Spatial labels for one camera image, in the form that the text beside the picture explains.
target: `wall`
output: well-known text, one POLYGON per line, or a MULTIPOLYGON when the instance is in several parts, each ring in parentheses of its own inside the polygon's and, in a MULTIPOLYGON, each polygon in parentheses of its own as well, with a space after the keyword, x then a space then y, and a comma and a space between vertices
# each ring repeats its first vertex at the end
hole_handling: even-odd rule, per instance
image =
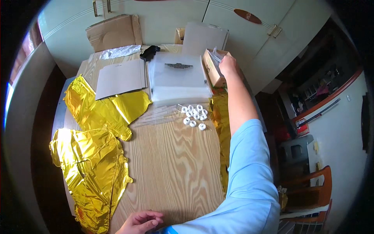
POLYGON ((40 44, 23 65, 7 114, 4 147, 9 175, 19 199, 41 233, 49 233, 39 210, 31 176, 31 134, 35 112, 54 66, 46 44, 40 44))
POLYGON ((335 231, 348 214, 362 182, 367 154, 362 150, 361 107, 367 92, 365 76, 361 75, 340 95, 309 114, 309 119, 341 98, 337 105, 309 123, 310 134, 319 145, 322 166, 332 173, 332 207, 325 228, 335 231))

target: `person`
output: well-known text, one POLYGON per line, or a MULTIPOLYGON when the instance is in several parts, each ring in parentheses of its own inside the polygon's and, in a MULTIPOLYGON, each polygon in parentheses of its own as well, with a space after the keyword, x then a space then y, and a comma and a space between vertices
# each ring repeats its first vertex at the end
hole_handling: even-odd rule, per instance
MULTIPOLYGON (((226 55, 219 67, 227 83, 231 131, 226 199, 212 213, 152 233, 277 232, 280 205, 261 122, 236 60, 226 55)), ((162 224, 162 218, 152 210, 132 213, 116 234, 144 234, 162 224)))

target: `cabinet handle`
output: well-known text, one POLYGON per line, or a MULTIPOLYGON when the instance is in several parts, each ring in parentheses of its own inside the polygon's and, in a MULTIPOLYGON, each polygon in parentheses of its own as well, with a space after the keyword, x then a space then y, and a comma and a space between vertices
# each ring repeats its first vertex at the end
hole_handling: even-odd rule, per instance
POLYGON ((97 9, 96 9, 96 0, 94 0, 94 1, 92 1, 92 4, 94 5, 93 7, 93 12, 94 12, 94 14, 95 14, 95 17, 98 17, 98 15, 97 15, 97 9))
POLYGON ((107 0, 107 8, 108 8, 108 13, 112 13, 112 9, 110 9, 110 0, 107 0))

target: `clear plastic bag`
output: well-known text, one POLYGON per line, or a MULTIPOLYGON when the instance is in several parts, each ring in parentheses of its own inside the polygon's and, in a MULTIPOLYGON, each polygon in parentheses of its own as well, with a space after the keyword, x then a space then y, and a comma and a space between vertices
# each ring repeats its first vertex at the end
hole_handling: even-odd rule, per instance
POLYGON ((224 57, 225 55, 223 55, 223 54, 219 54, 219 53, 217 52, 217 47, 215 47, 215 48, 213 49, 213 52, 210 52, 209 50, 208 50, 208 52, 209 52, 210 57, 212 58, 212 61, 213 61, 213 64, 214 64, 215 69, 218 71, 218 74, 219 74, 220 76, 224 77, 224 75, 222 75, 222 73, 221 73, 221 70, 220 70, 220 66, 219 66, 219 64, 220 64, 220 62, 222 61, 222 59, 223 59, 223 57, 224 57))
POLYGON ((130 45, 130 46, 123 46, 119 48, 107 49, 102 52, 100 59, 111 59, 111 58, 127 56, 130 54, 140 52, 140 48, 141 48, 141 45, 130 45))

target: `white cardboard sheet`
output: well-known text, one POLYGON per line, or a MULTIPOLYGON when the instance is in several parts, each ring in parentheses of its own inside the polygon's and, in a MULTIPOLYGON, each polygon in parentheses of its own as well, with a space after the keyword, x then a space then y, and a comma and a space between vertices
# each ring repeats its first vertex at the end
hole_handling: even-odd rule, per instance
POLYGON ((143 60, 108 65, 99 72, 96 100, 145 87, 143 60))

